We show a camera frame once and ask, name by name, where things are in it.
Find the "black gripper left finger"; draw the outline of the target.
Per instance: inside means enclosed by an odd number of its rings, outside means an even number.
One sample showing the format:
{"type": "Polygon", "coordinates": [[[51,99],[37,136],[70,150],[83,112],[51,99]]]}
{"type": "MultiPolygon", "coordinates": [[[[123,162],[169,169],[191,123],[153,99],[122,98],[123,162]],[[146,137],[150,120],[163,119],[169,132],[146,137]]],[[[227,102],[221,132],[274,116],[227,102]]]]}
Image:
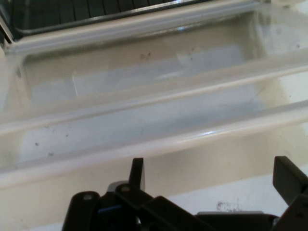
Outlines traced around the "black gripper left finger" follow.
{"type": "Polygon", "coordinates": [[[64,231],[199,231],[201,221],[170,200],[152,197],[145,185],[143,158],[134,158],[129,179],[99,195],[79,192],[70,201],[64,231]]]}

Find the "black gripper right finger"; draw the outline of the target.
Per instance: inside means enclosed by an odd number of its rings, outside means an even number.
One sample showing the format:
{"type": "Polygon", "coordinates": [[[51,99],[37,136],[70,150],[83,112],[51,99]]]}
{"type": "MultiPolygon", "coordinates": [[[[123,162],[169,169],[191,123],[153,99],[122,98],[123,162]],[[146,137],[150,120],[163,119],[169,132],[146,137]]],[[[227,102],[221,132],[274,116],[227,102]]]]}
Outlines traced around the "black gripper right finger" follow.
{"type": "Polygon", "coordinates": [[[288,157],[274,158],[273,186],[288,205],[274,231],[308,229],[308,177],[288,157]]]}

